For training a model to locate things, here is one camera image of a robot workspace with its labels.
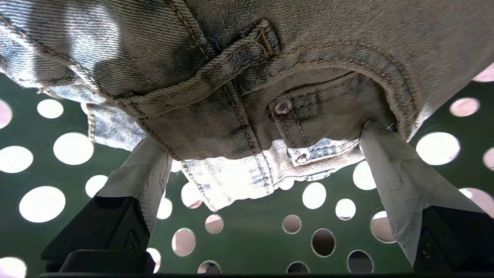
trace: denim jacket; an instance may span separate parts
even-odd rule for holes
[[[494,61],[488,0],[2,0],[1,72],[90,107],[97,143],[153,137],[213,211],[409,140]]]

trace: acid wash denim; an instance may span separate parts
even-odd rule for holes
[[[489,0],[2,0],[1,70],[89,103],[98,143],[153,137],[213,211],[410,140],[494,61]]]

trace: green surface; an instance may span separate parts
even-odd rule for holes
[[[86,115],[78,103],[62,100],[64,113],[46,119],[37,112],[37,104],[49,98],[34,90],[23,90],[5,76],[0,76],[0,99],[13,110],[12,122],[0,130],[0,149],[21,145],[34,155],[32,165],[17,174],[0,172],[0,258],[18,257],[28,267],[27,277],[43,272],[39,253],[89,201],[84,191],[86,181],[98,174],[109,175],[126,159],[128,152],[97,145],[92,158],[81,165],[70,166],[58,161],[53,143],[62,134],[87,131]],[[494,146],[494,84],[471,83],[455,98],[476,97],[480,110],[468,117],[454,117],[446,103],[430,118],[412,141],[415,146],[423,135],[448,132],[461,144],[459,156],[452,162],[434,166],[458,188],[476,187],[494,194],[494,172],[482,162],[486,150]],[[352,180],[355,165],[346,167],[321,180],[327,197],[322,207],[310,210],[302,203],[302,192],[308,183],[295,183],[290,190],[277,190],[259,200],[237,201],[219,212],[225,222],[219,234],[206,232],[204,224],[211,212],[201,205],[186,208],[181,188],[187,179],[181,172],[170,175],[166,197],[173,203],[169,218],[158,220],[149,246],[158,249],[160,272],[196,273],[206,260],[217,261],[223,273],[280,274],[293,261],[303,261],[311,273],[347,273],[347,257],[354,250],[366,251],[373,260],[374,272],[408,272],[411,270],[399,246],[376,240],[370,232],[372,216],[383,210],[375,189],[358,189]],[[46,223],[31,223],[19,213],[19,202],[30,190],[49,185],[59,188],[66,197],[63,212]],[[335,215],[338,200],[349,198],[357,207],[356,215],[342,221]],[[301,230],[287,234],[282,220],[289,214],[302,220]],[[171,247],[173,234],[190,228],[196,236],[196,247],[187,257],[178,257]],[[311,236],[319,228],[329,229],[335,237],[335,250],[321,258],[311,249]]]

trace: denim fabric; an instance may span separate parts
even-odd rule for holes
[[[485,0],[3,0],[1,70],[94,104],[96,142],[152,136],[211,210],[410,139],[494,61]]]

